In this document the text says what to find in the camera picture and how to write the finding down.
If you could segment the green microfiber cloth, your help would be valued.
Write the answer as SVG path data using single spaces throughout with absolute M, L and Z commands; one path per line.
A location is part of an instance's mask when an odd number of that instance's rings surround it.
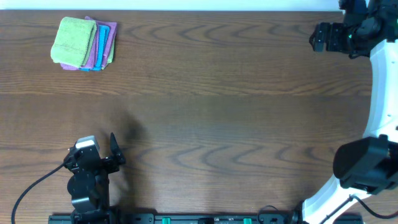
M 64 17 L 50 51 L 54 63 L 80 68 L 90 54 L 96 34 L 94 20 Z

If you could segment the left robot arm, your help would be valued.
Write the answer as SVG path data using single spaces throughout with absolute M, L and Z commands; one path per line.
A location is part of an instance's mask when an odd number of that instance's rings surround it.
M 74 207 L 72 223 L 119 223 L 120 212 L 109 202 L 109 175 L 118 172 L 126 158 L 113 133 L 109 147 L 111 155 L 102 158 L 96 138 L 87 136 L 77 140 L 64 158 L 64 167 L 73 173 L 67 184 Z

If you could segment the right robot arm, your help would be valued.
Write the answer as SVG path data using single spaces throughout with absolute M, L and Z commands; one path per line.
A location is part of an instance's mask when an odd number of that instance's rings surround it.
M 300 202 L 287 223 L 361 223 L 345 215 L 356 202 L 372 216 L 390 220 L 363 200 L 397 188 L 397 1 L 340 1 L 342 23 L 319 23 L 309 38 L 313 51 L 367 57 L 372 68 L 369 118 L 362 139 L 342 145 L 333 175 L 312 197 Z

